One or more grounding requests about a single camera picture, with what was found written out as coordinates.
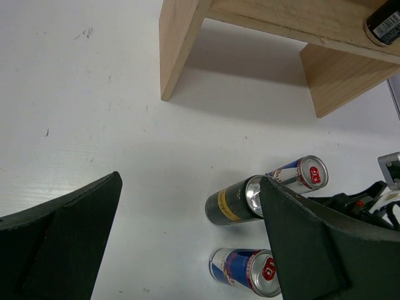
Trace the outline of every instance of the black can on shelf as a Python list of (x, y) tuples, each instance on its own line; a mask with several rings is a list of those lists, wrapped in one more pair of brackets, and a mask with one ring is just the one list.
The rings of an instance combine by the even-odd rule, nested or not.
[(206, 215), (216, 225), (230, 225), (263, 218), (259, 198), (262, 175), (233, 184), (206, 201)]
[(389, 0), (364, 25), (367, 37), (378, 46), (388, 46), (400, 38), (400, 0)]

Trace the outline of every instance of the wooden stand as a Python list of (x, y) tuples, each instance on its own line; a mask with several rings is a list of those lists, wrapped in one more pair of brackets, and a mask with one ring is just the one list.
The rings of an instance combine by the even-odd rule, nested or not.
[(301, 59), (321, 118), (400, 71), (400, 42), (379, 47), (364, 22), (386, 0), (164, 0), (161, 99), (169, 100), (204, 18), (309, 43)]

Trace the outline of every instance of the white table surface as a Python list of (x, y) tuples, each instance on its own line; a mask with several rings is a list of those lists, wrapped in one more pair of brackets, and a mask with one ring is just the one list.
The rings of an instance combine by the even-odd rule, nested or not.
[(210, 20), (162, 102), (161, 4), (0, 3), (0, 215), (116, 170), (93, 300), (258, 299), (214, 282), (208, 257), (268, 248), (264, 225), (213, 226), (207, 197), (307, 154), (330, 172), (314, 195), (358, 192), (383, 178), (377, 157), (400, 150), (399, 119), (386, 83), (317, 119), (303, 43)]

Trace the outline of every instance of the can lid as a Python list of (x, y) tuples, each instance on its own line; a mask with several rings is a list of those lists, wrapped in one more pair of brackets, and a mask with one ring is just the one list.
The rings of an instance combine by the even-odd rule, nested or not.
[(260, 181), (262, 175), (252, 177), (246, 185), (245, 196), (249, 208), (258, 216), (263, 217), (263, 210), (261, 209), (260, 201)]
[(256, 292), (264, 297), (274, 297), (281, 292), (275, 262), (270, 251), (260, 252), (253, 259), (251, 280)]
[(297, 167), (300, 167), (303, 183), (306, 186), (312, 189), (321, 189), (328, 184), (328, 169), (318, 157), (306, 156)]

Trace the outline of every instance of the energy drink can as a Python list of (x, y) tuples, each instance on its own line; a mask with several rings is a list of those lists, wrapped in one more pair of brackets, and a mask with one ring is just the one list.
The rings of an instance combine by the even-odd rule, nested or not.
[(259, 198), (261, 175), (216, 192), (206, 201), (206, 215), (216, 225), (230, 225), (263, 218)]
[(389, 0), (383, 4), (366, 20), (364, 31), (378, 46), (391, 45), (400, 38), (400, 1)]
[(216, 281), (262, 297), (281, 293), (270, 250), (222, 248), (211, 255), (209, 270)]
[(329, 181), (326, 165), (313, 155), (302, 157), (266, 175), (298, 194), (321, 189)]

